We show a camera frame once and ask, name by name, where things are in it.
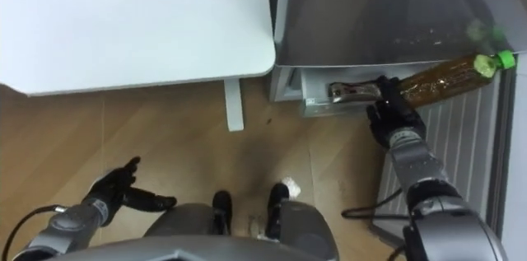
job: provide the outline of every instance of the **table leg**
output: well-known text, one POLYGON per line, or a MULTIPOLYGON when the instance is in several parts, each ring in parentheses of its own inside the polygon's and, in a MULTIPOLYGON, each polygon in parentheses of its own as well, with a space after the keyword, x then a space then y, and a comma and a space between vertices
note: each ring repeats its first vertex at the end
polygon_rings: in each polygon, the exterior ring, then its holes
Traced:
POLYGON ((224 87, 227 126, 229 127, 229 131, 243 130, 244 115, 241 106, 240 79, 224 80, 224 87))

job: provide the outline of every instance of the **refrigerator drawer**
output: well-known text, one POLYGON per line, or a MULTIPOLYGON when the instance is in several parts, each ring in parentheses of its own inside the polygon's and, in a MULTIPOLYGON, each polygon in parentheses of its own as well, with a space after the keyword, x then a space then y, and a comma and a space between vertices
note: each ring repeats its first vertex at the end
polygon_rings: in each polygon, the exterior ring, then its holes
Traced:
POLYGON ((431 67, 435 63, 404 63, 357 66, 348 68, 302 68, 302 104, 304 117, 364 112, 367 103, 334 104, 329 98, 329 84, 334 82, 363 82, 379 76, 405 78, 431 67))

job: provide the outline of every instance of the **brown liquid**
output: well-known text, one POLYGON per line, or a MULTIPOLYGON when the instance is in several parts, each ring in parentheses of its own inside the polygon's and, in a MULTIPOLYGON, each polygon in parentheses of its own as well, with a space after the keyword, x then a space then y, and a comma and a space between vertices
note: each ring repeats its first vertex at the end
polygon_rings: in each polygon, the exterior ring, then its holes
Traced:
POLYGON ((399 84, 413 108, 478 89, 492 81, 474 69, 476 55, 457 59, 407 77, 399 84))

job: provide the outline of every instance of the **white table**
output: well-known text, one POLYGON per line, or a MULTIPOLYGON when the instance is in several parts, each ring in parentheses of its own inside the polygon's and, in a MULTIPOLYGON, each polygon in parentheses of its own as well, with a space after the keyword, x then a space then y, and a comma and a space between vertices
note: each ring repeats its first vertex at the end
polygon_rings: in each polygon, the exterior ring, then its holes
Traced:
POLYGON ((225 80, 271 70, 268 0, 0 0, 0 82, 29 96, 225 80))

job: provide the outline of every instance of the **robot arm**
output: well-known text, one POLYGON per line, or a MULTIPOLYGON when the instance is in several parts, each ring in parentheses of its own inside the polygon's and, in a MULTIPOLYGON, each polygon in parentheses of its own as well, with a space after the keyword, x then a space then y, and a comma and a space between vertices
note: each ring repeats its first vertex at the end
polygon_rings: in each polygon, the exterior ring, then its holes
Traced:
POLYGON ((394 133, 387 158, 408 204, 408 260, 506 260, 499 239, 449 183, 418 134, 408 128, 394 133))
POLYGON ((375 139, 389 149, 386 162, 394 166, 408 205, 407 259, 507 260, 499 239, 449 182, 424 141, 424 123, 394 80, 382 77, 379 86, 384 100, 368 107, 368 118, 375 139))
POLYGON ((81 203, 56 214, 13 260, 45 260, 85 249, 108 217, 105 203, 81 203))
MULTIPOLYGON (((124 167, 112 170, 96 180, 80 204, 69 208, 56 207, 54 211, 59 213, 51 217, 48 226, 13 260, 46 260, 86 249, 97 229, 109 225, 123 205, 143 212, 162 212, 173 207, 176 204, 173 197, 159 196, 131 187, 135 182, 134 173, 139 161, 139 157, 135 157, 124 167)), ((4 249, 2 261, 7 260, 11 240, 4 249)))

